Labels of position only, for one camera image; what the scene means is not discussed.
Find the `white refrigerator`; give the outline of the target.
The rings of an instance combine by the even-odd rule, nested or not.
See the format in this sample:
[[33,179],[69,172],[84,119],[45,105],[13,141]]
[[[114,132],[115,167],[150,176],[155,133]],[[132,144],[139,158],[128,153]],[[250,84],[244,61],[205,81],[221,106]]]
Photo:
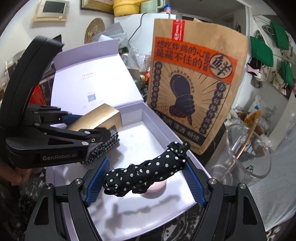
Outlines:
[[120,23],[131,47],[137,48],[144,54],[152,51],[152,38],[155,19],[176,19],[175,14],[145,13],[114,18],[115,23]]

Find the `light green electric kettle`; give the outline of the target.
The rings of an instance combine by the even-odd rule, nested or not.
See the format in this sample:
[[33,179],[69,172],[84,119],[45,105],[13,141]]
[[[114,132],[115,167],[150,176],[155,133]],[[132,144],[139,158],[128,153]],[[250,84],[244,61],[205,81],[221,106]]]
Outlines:
[[140,5],[140,13],[157,13],[164,7],[164,0],[150,0]]

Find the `pink round compact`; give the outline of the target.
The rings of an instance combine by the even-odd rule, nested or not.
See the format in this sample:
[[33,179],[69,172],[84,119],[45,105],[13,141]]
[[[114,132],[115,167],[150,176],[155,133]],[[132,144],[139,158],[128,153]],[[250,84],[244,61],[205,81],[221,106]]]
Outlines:
[[153,199],[160,197],[166,189],[167,181],[155,182],[148,190],[142,194],[143,197]]

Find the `black polka dot scrunchie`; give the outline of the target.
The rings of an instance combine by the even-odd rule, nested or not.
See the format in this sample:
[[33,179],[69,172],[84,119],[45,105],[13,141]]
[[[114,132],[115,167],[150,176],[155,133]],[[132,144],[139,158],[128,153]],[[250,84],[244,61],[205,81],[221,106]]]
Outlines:
[[134,194],[147,192],[155,182],[165,181],[185,168],[189,149],[188,142],[171,142],[162,154],[152,160],[109,171],[103,182],[104,193],[123,197],[130,191]]

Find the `black white gingham scrunchie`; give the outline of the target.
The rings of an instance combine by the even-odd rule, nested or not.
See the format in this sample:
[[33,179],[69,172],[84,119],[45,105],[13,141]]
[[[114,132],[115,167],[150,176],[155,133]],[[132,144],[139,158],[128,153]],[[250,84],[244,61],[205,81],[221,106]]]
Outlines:
[[94,144],[88,151],[86,159],[81,161],[82,165],[89,165],[97,160],[99,160],[103,155],[105,155],[112,147],[114,147],[119,142],[119,135],[115,133],[110,137],[107,142]]

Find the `brown paper food bag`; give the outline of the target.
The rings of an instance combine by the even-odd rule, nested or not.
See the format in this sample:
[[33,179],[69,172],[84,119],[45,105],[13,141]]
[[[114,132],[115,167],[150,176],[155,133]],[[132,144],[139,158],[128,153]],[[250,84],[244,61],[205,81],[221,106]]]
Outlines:
[[198,155],[234,102],[248,45],[248,37],[223,25],[154,21],[147,104]]

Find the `yellow pot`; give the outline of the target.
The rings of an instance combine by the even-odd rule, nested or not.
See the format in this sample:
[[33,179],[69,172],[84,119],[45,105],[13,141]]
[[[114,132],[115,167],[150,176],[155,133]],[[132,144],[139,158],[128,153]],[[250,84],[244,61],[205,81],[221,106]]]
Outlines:
[[140,13],[140,5],[145,1],[113,1],[113,13],[115,17],[134,15]]

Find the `clear glass cup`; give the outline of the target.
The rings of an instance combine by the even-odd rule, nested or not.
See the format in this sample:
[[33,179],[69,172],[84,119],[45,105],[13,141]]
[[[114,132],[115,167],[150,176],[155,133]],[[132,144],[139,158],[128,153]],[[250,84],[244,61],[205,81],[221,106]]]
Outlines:
[[233,124],[227,127],[205,168],[212,178],[224,185],[250,186],[264,179],[271,171],[268,147],[250,128]]

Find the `gold framed picture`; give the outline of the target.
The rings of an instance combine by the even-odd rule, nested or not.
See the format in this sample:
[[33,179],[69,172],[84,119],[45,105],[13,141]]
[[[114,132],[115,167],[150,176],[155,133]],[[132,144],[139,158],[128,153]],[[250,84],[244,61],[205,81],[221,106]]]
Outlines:
[[90,11],[101,11],[103,13],[113,13],[113,3],[106,3],[105,1],[81,0],[80,9]]

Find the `lavender gift box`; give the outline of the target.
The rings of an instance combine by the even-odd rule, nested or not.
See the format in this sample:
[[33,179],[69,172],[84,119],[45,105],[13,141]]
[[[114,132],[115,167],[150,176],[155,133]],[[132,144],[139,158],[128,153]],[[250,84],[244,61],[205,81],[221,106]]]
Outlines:
[[[102,104],[120,111],[119,143],[107,152],[110,167],[126,168],[163,153],[178,137],[143,101],[114,40],[60,52],[54,59],[53,106],[84,115]],[[181,172],[156,194],[100,193],[89,207],[103,240],[127,240],[154,230],[195,205]]]

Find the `woven straw fan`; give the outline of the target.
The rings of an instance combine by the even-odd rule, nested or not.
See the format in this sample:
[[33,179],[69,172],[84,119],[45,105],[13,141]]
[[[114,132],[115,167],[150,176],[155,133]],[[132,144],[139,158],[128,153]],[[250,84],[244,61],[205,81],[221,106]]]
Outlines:
[[92,37],[102,33],[105,30],[105,24],[101,18],[93,19],[86,28],[84,35],[84,44],[92,42]]

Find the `green handbag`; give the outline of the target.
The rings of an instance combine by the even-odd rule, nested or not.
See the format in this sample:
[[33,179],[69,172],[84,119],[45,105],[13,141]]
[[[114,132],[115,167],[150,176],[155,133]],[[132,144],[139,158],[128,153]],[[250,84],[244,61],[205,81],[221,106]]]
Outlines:
[[251,42],[251,55],[259,60],[263,65],[267,67],[273,66],[273,51],[265,43],[263,35],[259,30],[255,32],[255,35],[250,37]]

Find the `light blue cushion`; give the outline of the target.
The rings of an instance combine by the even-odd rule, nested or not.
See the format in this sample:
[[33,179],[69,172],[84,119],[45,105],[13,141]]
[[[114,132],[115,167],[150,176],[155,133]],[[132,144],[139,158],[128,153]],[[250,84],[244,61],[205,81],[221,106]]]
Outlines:
[[290,111],[283,136],[270,140],[271,171],[250,190],[266,231],[295,214],[295,112]]

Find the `gold rectangular box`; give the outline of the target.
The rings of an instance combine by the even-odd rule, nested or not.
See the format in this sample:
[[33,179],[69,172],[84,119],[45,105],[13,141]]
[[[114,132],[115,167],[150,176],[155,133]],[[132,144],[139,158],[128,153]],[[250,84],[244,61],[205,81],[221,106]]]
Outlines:
[[94,130],[96,128],[106,128],[111,135],[122,129],[122,119],[120,111],[102,104],[91,112],[79,117],[71,124],[67,124],[67,129],[71,131]]

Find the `wall intercom panel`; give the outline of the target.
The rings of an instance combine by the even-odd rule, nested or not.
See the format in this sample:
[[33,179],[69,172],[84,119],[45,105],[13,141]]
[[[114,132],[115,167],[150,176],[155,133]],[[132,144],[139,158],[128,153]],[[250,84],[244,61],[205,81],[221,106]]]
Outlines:
[[69,1],[41,0],[38,2],[34,22],[66,22],[69,14]]

